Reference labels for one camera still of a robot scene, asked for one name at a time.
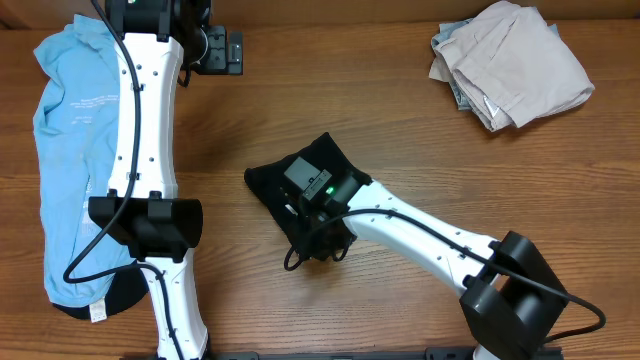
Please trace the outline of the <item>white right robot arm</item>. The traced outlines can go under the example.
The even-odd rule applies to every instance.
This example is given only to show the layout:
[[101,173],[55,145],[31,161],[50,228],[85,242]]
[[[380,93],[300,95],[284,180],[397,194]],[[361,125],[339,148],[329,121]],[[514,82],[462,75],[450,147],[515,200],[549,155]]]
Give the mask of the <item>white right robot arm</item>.
[[303,223],[294,250],[341,260],[356,239],[415,262],[456,294],[475,347],[435,348],[462,359],[560,359],[548,335],[568,304],[564,286],[526,237],[498,241],[465,231],[401,200],[374,180],[323,170],[285,173],[289,210]]

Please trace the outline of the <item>black t-shirt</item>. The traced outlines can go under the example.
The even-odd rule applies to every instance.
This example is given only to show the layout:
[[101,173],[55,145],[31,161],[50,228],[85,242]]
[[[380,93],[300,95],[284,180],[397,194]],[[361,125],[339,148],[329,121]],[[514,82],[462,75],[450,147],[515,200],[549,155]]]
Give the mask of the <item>black t-shirt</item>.
[[328,133],[277,162],[248,168],[244,173],[245,183],[266,206],[286,237],[287,228],[298,215],[298,201],[305,199],[300,195],[300,190],[284,176],[297,157],[302,157],[320,171],[327,170],[332,174],[327,188],[309,201],[313,209],[323,210],[330,219],[347,212],[351,197],[361,186],[372,182],[371,176],[351,164]]

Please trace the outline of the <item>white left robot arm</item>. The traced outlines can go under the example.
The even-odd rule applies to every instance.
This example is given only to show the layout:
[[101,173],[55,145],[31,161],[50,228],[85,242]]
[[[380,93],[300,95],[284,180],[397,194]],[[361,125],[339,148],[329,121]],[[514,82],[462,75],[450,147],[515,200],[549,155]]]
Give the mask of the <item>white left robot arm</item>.
[[158,331],[157,359],[210,359],[194,254],[203,230],[197,199],[182,199],[173,161],[174,105],[192,74],[239,75],[242,36],[210,26],[204,0],[109,1],[100,15],[120,71],[115,160],[91,220],[128,249],[144,277]]

